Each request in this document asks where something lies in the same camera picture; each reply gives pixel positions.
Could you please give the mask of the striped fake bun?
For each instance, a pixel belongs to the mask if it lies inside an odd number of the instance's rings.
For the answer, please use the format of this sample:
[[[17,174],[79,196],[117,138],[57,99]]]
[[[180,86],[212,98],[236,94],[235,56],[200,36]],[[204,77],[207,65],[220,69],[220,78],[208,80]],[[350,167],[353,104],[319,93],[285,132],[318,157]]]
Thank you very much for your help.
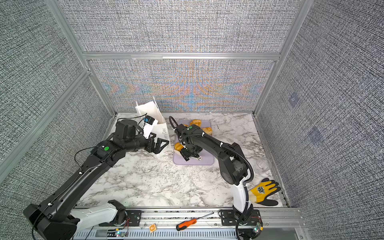
[[[184,146],[181,143],[176,143],[174,146],[174,150],[180,152]]]

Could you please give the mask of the oblong flaky fake bread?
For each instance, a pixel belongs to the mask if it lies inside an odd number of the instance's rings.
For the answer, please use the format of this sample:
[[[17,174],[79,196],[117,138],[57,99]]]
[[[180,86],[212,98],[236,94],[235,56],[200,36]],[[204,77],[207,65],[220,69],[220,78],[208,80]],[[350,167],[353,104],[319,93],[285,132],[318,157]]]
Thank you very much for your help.
[[[202,128],[202,130],[206,133],[206,134],[208,134],[208,135],[212,135],[212,133],[213,133],[213,130],[212,130],[212,128],[210,128],[210,127],[208,127],[208,128]]]

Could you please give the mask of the white paper bag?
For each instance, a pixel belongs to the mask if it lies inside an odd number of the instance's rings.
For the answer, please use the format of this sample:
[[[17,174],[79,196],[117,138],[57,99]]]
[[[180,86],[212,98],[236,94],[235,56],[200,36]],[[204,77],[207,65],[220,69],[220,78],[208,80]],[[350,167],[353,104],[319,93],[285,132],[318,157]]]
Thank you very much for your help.
[[[170,140],[166,120],[163,117],[155,98],[153,98],[152,101],[143,105],[138,105],[138,103],[136,103],[135,109],[140,116],[144,115],[145,117],[145,138],[148,139],[150,137],[150,134],[153,133],[157,135],[155,139],[160,138],[167,141]]]

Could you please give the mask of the round twisted fake bun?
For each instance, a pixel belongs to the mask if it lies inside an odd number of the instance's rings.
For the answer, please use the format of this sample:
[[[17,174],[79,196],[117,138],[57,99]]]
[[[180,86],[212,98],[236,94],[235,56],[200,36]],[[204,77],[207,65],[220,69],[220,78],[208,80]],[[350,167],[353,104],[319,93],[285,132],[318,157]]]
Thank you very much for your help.
[[[190,126],[192,126],[192,125],[196,125],[196,126],[198,126],[198,127],[201,127],[201,125],[202,125],[202,121],[201,121],[201,120],[192,120],[192,121],[190,122]]]

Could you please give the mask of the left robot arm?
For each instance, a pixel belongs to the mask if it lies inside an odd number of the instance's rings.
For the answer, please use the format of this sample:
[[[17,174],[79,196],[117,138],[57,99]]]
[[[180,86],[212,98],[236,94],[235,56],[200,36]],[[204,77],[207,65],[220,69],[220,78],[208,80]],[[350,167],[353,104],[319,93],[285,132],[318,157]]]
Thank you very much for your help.
[[[32,234],[38,233],[45,240],[71,240],[77,231],[108,223],[125,227],[129,216],[123,204],[110,200],[88,214],[74,211],[86,191],[120,159],[129,152],[145,150],[159,154],[169,141],[145,131],[133,119],[117,121],[115,132],[106,140],[90,148],[85,162],[60,188],[40,204],[28,205],[23,214],[32,225]]]

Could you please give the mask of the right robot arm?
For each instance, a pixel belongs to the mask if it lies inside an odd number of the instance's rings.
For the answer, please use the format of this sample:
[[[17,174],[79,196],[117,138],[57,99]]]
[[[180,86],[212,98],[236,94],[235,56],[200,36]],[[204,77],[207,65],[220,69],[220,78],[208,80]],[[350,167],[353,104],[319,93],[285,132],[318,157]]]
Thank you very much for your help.
[[[203,150],[218,160],[221,177],[232,185],[233,208],[238,215],[237,222],[245,222],[253,210],[247,183],[254,179],[255,174],[240,145],[219,141],[197,125],[186,127],[178,124],[173,117],[169,117],[169,121],[182,146],[177,152],[185,161],[198,159]]]

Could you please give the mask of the lilac plastic tray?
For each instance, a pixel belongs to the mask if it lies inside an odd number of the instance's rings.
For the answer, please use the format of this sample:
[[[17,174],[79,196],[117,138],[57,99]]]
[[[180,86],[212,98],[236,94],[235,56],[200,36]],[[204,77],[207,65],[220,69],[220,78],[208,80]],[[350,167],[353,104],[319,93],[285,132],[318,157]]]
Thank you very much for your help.
[[[180,120],[179,124],[189,126],[193,120]],[[201,120],[201,128],[212,128],[211,122],[207,120]],[[179,138],[175,135],[175,145],[174,145],[174,156],[173,162],[175,165],[194,165],[194,166],[211,166],[213,165],[215,158],[213,155],[208,153],[206,150],[202,150],[200,153],[195,154],[194,156],[188,157],[189,160],[185,160],[185,158],[181,155],[179,151],[182,145],[180,144]]]

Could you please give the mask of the small orange tag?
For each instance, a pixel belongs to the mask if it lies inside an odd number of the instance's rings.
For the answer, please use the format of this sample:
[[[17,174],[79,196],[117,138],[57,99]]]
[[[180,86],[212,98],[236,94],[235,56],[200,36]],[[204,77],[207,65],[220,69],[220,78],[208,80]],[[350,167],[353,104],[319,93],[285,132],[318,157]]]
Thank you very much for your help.
[[[157,227],[156,227],[155,224],[152,224],[152,225],[149,226],[149,231],[150,231],[150,233],[153,233],[153,232],[156,231],[156,230],[157,230]]]

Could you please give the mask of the yellow black work glove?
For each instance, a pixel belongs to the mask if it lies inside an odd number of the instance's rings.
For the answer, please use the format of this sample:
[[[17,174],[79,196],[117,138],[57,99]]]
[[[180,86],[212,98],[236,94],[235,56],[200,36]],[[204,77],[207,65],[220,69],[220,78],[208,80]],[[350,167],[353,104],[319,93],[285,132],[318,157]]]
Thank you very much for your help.
[[[275,207],[279,204],[278,201],[268,199],[268,197],[278,193],[280,190],[281,187],[278,182],[264,178],[256,187],[249,190],[249,200],[262,206]]]

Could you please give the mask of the aluminium front rail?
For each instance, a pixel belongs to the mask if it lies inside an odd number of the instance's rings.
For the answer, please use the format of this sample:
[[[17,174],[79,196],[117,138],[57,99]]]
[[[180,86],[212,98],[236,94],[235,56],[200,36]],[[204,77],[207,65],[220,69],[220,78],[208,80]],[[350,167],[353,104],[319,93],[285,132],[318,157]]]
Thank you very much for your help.
[[[70,240],[129,239],[291,239],[309,240],[309,228],[296,208],[258,208],[243,219],[232,208],[117,208],[111,204],[75,208],[80,219]]]

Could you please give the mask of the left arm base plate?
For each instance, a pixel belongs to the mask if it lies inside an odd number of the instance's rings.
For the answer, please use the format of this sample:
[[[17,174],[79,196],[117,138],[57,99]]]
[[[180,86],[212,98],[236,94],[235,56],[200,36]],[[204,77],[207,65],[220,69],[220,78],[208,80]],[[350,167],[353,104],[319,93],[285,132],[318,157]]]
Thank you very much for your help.
[[[138,227],[140,225],[142,211],[140,210],[125,210],[119,211],[115,218],[109,223],[101,223],[99,227],[118,227],[122,228],[125,225],[129,227]]]

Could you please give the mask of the orange handled screwdriver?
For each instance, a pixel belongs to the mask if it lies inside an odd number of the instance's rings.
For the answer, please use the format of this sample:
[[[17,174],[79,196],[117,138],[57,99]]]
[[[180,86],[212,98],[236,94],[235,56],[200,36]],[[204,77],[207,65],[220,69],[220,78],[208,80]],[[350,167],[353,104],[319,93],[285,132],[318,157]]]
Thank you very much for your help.
[[[177,230],[178,232],[179,232],[179,231],[182,231],[182,230],[185,230],[185,229],[187,229],[189,226],[196,224],[198,220],[203,219],[203,218],[208,217],[208,216],[211,216],[211,215],[213,215],[213,214],[214,214],[214,213],[209,213],[209,214],[207,214],[207,215],[205,215],[205,216],[202,216],[202,217],[199,217],[199,218],[193,218],[193,219],[191,219],[191,220],[183,221],[183,222],[181,222],[180,224],[176,225],[176,230]]]

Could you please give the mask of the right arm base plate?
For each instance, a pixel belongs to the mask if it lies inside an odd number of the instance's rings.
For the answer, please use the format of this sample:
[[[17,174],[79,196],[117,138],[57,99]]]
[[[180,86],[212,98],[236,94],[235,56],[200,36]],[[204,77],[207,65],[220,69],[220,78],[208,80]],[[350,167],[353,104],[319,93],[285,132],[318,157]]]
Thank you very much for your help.
[[[245,215],[241,220],[241,213],[238,210],[224,210],[221,209],[218,212],[223,226],[233,226],[237,225],[237,222],[240,221],[239,227],[252,227],[255,233],[260,233],[264,224],[261,218],[260,211],[257,209],[248,209]]]

